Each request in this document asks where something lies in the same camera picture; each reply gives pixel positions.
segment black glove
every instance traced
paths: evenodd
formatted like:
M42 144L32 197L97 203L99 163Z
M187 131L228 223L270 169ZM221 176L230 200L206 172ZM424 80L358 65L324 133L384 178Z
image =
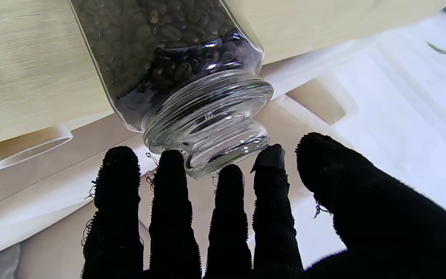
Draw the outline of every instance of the black glove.
M446 277L445 210L327 136L304 136L296 153L302 181L334 215L347 250L302 271L284 151L274 145L259 154L253 168L254 269L243 176L230 165L218 179L205 278ZM137 159L128 148L106 154L94 200L99 210L84 246L84 279L201 277L183 163L178 151L161 156L149 228L150 270L143 272Z

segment coffee bean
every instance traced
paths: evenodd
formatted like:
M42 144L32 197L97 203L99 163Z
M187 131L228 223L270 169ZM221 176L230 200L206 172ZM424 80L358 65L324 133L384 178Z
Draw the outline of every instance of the coffee bean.
M199 42L199 37L197 37L197 35L192 32L182 33L182 38L184 39L184 41L191 43L191 44L196 44Z
M182 9L182 3L180 1L171 1L166 5L168 7L168 11L174 12Z
M204 28L209 23L209 21L209 16L207 14L203 14L199 19L199 26Z
M181 21L181 22L174 22L171 24L173 27L177 28L178 30L186 30L188 27L187 22Z
M214 35L218 35L218 31L221 27L221 23L219 23L218 21L210 21L207 25L206 25L206 30Z
M156 24L156 25L154 25L153 27L152 27L152 34L154 35L154 36L157 36L158 34L159 34L159 32L160 32L160 29L161 29L161 27L163 27L162 25L160 25L160 24Z
M213 7L214 6L214 2L212 0L199 0L201 3L205 3L206 5L208 5L209 7Z
M179 48L185 48L187 46L187 43L181 42L181 41L171 41L166 42L166 47L170 49L179 49Z
M221 13L221 11L218 11L218 10L216 10L216 9L212 9L211 11L209 11L209 16L210 16L213 20L218 21L218 22L221 23L221 24L225 21L225 18L226 18L226 16L223 15L223 14Z
M161 29L161 34L172 41L179 41L182 38L182 32L172 25L165 25Z
M192 73L192 66L189 62L182 62L175 68L173 79L175 81L186 81Z
M170 62L167 67L170 71L175 71L177 64L175 62Z
M209 10L211 10L211 5L208 5L207 3L200 2L199 7L202 11L202 16L207 16L209 14Z
M187 16L186 16L185 12L180 11L180 10L174 12L174 13L172 14L172 16L173 16L173 19L174 19L175 21L185 21L185 20L187 19Z
M219 39L218 35L207 34L201 38L201 42L211 42L217 39Z
M184 0L185 9L191 10L195 7L195 0Z
M147 18L143 14L136 14L131 20L131 24L134 26L141 26L147 23Z
M166 11L168 10L165 3L156 2L156 1L151 1L149 4L149 7L152 10L159 11L161 14L166 14Z
M221 35L230 34L235 30L234 26L231 25L222 25L220 30L218 31Z
M106 86L113 84L113 75L109 71L103 71L102 73L103 81Z
M221 3L220 0L213 0L213 3L214 3L214 7L223 9L223 4Z
M187 12L187 21L190 23L196 23L201 17L200 9L193 9Z
M152 77L154 79L161 79L164 77L165 72L163 71L162 67L156 67L152 71Z
M146 50L142 44L137 43L132 46L132 53L139 60L143 60L146 55Z
M178 63L184 62L185 60L189 59L190 55L188 53L179 53L177 56L175 56L175 61Z
M223 55L221 56L221 61L223 63L228 63L231 62L233 59L235 58L235 53L231 52L231 51L226 51L225 53L223 53Z
M105 39L111 43L118 41L120 39L120 37L122 36L122 32L120 31L120 28L113 27L113 26L110 28L106 28L106 30L104 31L103 34L104 34Z
M196 74L198 71L200 71L200 65L201 62L195 58L189 59L188 62L192 66L192 72Z
M172 64L165 66L164 71L165 71L165 76L167 78L173 78L173 71L175 70L176 65L177 64L175 64L175 62L172 62Z
M150 35L151 35L151 29L147 25L141 26L137 31L137 37L140 40L145 39Z
M165 15L163 17L163 19L161 20L162 23L168 24L168 23L172 23L173 18L171 16L169 16L168 14Z
M149 21L151 23L158 23L160 20L160 12L157 10L152 10L151 14L149 15Z
M166 89L172 87L173 85L175 85L175 82L168 78L162 78L156 83L156 85L158 87L160 87L161 89L166 90Z
M234 42L227 42L227 43L223 44L223 46L221 48L225 52L226 51L235 52L235 50L237 49L237 46L235 45Z
M196 35L199 35L199 36L204 36L207 34L207 32L203 28L198 27L196 25L187 26L187 30L194 32Z

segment jar neck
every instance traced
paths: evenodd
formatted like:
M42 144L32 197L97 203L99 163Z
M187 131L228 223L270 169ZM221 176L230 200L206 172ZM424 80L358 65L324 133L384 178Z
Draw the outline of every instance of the jar neck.
M188 175L209 175L266 148L268 132L253 117L272 95L273 87L252 72L212 74L146 117L144 142L153 153L182 150Z

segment glass jar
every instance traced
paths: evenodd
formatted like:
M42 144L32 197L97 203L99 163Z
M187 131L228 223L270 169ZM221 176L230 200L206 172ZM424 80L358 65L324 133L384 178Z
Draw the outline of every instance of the glass jar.
M264 50L230 1L70 3L113 109L151 152L181 150L200 177L266 147Z

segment loose thread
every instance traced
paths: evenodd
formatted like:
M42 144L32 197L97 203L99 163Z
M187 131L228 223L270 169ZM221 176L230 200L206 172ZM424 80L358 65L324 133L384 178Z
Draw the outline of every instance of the loose thread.
M146 153L146 156L147 156L149 159L152 159L152 161L154 161L154 164L156 164L156 168L159 167L158 160L157 160L156 158L154 158L154 156L153 156L150 152L147 152L147 153Z
M92 180L91 181L94 185L89 189L89 195L84 198L86 200L87 198L94 198L96 196L96 190L94 189L97 186L97 182Z
M152 154L150 152L146 153L146 157L148 157L149 159L152 159L152 161L154 161L154 164L156 164L156 168L154 169L154 171L147 171L146 172L146 181L147 183L149 183L149 189L151 190L152 194L151 196L154 194L154 175L155 173L158 171L158 160L156 158L154 158L154 156L152 156Z
M322 207L322 204L321 203L319 203L319 201L316 201L316 214L314 215L314 219L319 215L319 213L321 213L321 212L326 212L326 213L329 213L330 215L332 214L329 210L327 210L327 209L323 209Z
M220 176L220 172L219 171L216 173L216 176L211 176L211 178L213 179L213 185L216 187L216 189L214 190L214 195L215 196L216 196L216 190L218 189L218 185L214 183L214 179L215 178L219 178L219 176Z
M92 223L94 221L94 217L92 217L92 219L87 221L87 223L85 224L85 228L82 231L82 240L80 240L80 244L82 245L82 247L85 245L85 241L87 240L87 236L89 236L89 233L91 233Z

